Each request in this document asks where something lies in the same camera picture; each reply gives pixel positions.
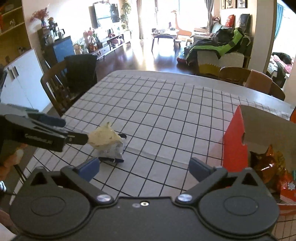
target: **cardboard box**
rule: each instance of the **cardboard box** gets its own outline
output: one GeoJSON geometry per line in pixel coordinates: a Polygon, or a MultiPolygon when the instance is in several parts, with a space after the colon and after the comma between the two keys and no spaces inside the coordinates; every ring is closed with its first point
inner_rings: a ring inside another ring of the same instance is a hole
{"type": "MultiPolygon", "coordinates": [[[[270,144],[283,153],[286,169],[296,170],[296,124],[251,106],[238,106],[224,134],[223,166],[240,172],[249,166],[250,151],[265,153],[270,144]]],[[[296,205],[279,207],[281,215],[296,214],[296,205]]]]}

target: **checkered tablecloth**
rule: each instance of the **checkered tablecloth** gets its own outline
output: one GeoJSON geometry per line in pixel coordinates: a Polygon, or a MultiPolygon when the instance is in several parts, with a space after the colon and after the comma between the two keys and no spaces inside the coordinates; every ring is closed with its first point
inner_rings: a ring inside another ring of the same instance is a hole
{"type": "MultiPolygon", "coordinates": [[[[89,133],[110,122],[115,131],[128,136],[124,163],[101,163],[100,172],[91,181],[96,187],[114,198],[175,198],[197,184],[187,169],[191,157],[210,166],[221,165],[223,133],[240,104],[288,119],[278,110],[219,90],[118,72],[91,88],[63,118],[71,130],[89,133]]],[[[36,166],[50,171],[77,166],[92,156],[96,150],[88,144],[66,145],[62,153],[39,149],[25,173],[36,166]]],[[[278,238],[296,234],[296,223],[293,217],[289,219],[278,223],[274,230],[278,238]]]]}

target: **red pillow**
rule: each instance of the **red pillow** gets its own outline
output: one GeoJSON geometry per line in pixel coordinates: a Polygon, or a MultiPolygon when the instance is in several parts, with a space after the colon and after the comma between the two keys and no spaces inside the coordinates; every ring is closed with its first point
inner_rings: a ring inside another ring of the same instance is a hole
{"type": "Polygon", "coordinates": [[[231,28],[234,24],[234,19],[235,19],[234,15],[229,15],[229,17],[226,20],[225,26],[231,28]]]}

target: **wooden floor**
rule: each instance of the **wooden floor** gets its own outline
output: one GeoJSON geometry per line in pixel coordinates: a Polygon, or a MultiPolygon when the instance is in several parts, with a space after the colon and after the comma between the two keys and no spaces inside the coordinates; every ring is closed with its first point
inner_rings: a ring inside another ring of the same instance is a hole
{"type": "Polygon", "coordinates": [[[101,80],[115,70],[150,70],[163,71],[181,74],[194,74],[189,66],[177,63],[177,56],[184,50],[185,42],[181,43],[181,48],[174,51],[172,39],[160,39],[154,43],[151,52],[152,41],[133,40],[131,44],[120,47],[116,52],[112,52],[105,57],[105,61],[99,60],[97,63],[97,78],[101,80]]]}

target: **gray curtain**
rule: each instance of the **gray curtain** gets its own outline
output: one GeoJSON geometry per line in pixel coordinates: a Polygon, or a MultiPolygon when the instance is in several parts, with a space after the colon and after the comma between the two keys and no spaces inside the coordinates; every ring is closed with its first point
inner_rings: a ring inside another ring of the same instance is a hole
{"type": "Polygon", "coordinates": [[[142,0],[137,0],[137,10],[138,10],[138,21],[139,21],[139,38],[144,39],[144,34],[142,29],[142,20],[141,20],[142,0]]]}
{"type": "Polygon", "coordinates": [[[209,15],[209,32],[211,32],[213,27],[212,10],[214,6],[214,0],[205,0],[205,5],[207,6],[207,12],[209,15]]]}

